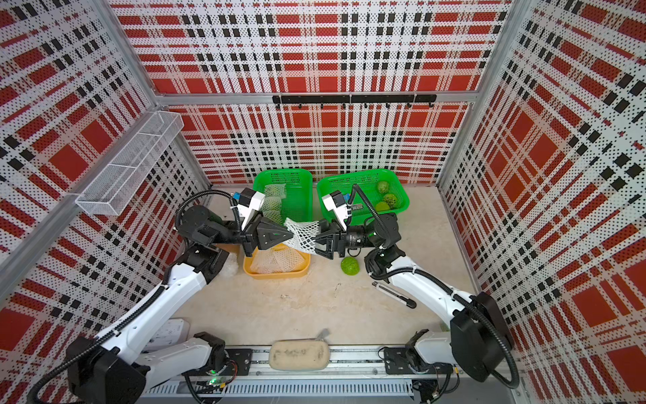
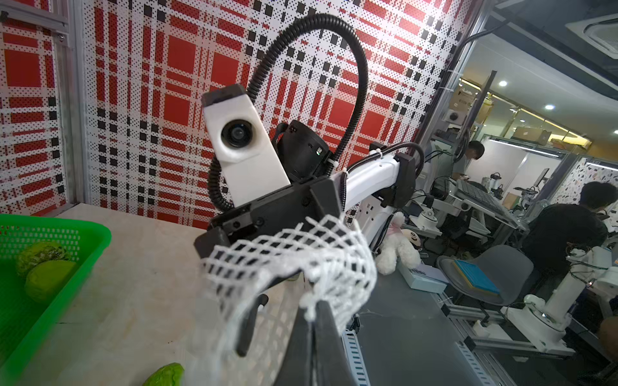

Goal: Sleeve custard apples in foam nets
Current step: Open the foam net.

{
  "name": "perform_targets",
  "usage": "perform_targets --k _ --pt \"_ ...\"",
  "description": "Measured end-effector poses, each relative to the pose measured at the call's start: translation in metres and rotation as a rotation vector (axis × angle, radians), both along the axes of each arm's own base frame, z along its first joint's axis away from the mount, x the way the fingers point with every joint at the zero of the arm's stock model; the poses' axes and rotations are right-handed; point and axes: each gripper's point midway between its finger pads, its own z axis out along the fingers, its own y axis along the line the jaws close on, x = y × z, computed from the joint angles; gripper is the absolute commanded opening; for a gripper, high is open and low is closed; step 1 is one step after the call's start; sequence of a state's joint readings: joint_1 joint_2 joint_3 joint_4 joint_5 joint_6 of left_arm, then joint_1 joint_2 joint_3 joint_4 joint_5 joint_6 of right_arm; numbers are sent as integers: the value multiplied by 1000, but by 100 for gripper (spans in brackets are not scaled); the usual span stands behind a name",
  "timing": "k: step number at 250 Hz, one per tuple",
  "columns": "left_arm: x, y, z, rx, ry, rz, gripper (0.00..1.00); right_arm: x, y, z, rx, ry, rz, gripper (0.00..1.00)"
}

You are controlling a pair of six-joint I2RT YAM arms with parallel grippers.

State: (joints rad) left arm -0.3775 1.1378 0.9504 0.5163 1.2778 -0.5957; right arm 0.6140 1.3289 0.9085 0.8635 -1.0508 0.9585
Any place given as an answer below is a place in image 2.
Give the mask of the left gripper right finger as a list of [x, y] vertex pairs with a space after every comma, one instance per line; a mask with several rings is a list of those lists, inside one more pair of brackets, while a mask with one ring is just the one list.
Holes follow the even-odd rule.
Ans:
[[332, 314], [315, 320], [315, 375], [319, 386], [356, 384]]

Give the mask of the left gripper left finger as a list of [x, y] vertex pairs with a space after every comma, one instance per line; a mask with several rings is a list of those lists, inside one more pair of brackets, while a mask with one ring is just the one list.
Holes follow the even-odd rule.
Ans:
[[299, 309], [274, 386], [318, 384], [315, 323], [306, 320], [307, 310]]

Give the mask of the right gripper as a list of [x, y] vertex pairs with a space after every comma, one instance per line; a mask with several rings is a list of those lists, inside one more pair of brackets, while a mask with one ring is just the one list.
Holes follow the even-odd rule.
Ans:
[[208, 190], [221, 214], [211, 221], [207, 233], [194, 242], [200, 258], [210, 256], [217, 245], [231, 246], [239, 240], [273, 236], [298, 224], [307, 230], [307, 217], [321, 220], [326, 215], [342, 213], [336, 184], [326, 174], [332, 153], [317, 133], [296, 120], [281, 123], [276, 127], [272, 145], [291, 185], [243, 205], [230, 203], [222, 196], [223, 168], [217, 159], [212, 160]]

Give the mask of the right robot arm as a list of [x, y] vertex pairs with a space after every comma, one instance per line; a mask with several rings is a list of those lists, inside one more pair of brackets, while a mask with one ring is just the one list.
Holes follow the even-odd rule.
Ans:
[[[302, 151], [286, 157], [273, 144], [254, 102], [279, 56], [298, 38], [326, 30], [339, 35], [357, 62], [359, 88], [349, 125], [335, 152], [317, 155], [306, 175], [294, 167]], [[333, 174], [360, 120], [369, 82], [365, 51], [353, 28], [331, 14], [294, 21], [269, 46], [247, 87], [230, 85], [202, 96], [204, 122], [215, 151], [208, 190], [220, 215], [195, 243], [204, 260], [212, 296], [220, 302], [220, 332], [212, 350], [229, 350], [240, 340], [241, 320], [259, 292], [296, 273], [314, 285], [300, 305], [317, 317], [326, 302], [338, 331], [369, 299], [377, 270], [370, 234], [348, 227], [344, 213], [383, 190], [412, 190], [424, 156], [405, 154], [406, 143], [374, 151]]]

